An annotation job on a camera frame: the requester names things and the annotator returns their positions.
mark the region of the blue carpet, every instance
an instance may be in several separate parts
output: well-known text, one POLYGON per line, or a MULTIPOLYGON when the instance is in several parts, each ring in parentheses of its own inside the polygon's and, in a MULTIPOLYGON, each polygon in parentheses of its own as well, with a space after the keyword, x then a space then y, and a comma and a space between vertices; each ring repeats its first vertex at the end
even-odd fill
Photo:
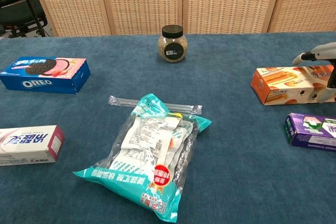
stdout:
MULTIPOLYGON (((263 106, 250 87, 258 67, 290 66, 336 33, 187 35, 185 61, 158 57, 158 36, 0 40, 0 70, 20 56, 87 58, 79 94, 9 91, 0 127, 57 124, 66 140, 54 164, 0 167, 1 223, 160 223, 150 212, 79 179, 108 156, 131 108, 109 95, 202 104, 213 124, 197 138, 177 223, 336 223, 336 153, 289 146, 289 112, 336 116, 336 104, 263 106)), ((315 65, 327 62, 317 61, 315 65)))

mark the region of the floor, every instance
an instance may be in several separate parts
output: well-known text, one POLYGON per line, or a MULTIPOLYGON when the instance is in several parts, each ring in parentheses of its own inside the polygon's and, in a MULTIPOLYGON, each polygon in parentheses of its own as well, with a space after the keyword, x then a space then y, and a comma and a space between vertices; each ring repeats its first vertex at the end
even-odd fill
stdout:
MULTIPOLYGON (((50 27, 49 24, 44 27, 44 31, 46 32, 46 37, 48 37, 48 35, 49 35, 49 37, 53 37, 54 36, 53 31, 51 30, 51 27, 50 27)), ((8 39, 8 36, 10 34, 11 34, 11 31, 7 30, 5 34, 3 34, 3 35, 0 36, 0 39, 8 39)), ((36 33, 36 31, 31 31, 30 33, 27 33, 26 35, 27 35, 28 38, 41 37, 41 35, 38 35, 36 33)))

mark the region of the oreo box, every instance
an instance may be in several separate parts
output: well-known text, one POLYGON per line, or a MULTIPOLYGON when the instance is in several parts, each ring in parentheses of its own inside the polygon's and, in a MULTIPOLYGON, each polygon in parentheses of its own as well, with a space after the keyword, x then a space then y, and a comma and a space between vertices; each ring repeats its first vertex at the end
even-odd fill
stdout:
POLYGON ((336 118, 289 113, 285 131, 290 145, 336 151, 336 118))
POLYGON ((86 59, 21 57, 0 72, 7 89, 77 94, 90 76, 86 59))
POLYGON ((56 125, 0 129, 0 166, 55 162, 63 142, 56 125))

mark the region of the wicker room divider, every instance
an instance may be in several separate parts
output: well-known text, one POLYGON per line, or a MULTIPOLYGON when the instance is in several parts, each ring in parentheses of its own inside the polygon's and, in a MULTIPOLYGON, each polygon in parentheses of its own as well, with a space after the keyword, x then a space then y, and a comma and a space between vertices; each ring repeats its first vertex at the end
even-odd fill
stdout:
POLYGON ((336 30, 336 0, 277 0, 269 32, 336 30))
POLYGON ((182 25, 182 0, 105 0, 112 34, 158 34, 182 25))
POLYGON ((40 0, 55 36, 111 35, 104 0, 40 0))
POLYGON ((40 0, 56 36, 336 29, 334 0, 40 0))
POLYGON ((187 33, 266 32, 276 0, 184 0, 187 33))

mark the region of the cardboard box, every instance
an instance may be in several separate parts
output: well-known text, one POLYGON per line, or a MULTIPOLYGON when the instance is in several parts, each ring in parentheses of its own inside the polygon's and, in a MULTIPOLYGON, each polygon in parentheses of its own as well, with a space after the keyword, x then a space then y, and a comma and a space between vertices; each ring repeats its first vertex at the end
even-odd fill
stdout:
POLYGON ((77 94, 90 76, 86 59, 21 57, 3 72, 7 89, 77 94))
POLYGON ((332 65, 257 68, 251 86, 264 105, 314 103, 325 90, 332 70, 332 65))
POLYGON ((55 162, 63 142, 56 125, 0 129, 0 166, 55 162))
POLYGON ((285 131, 292 146, 336 152, 336 118, 289 113, 285 131))

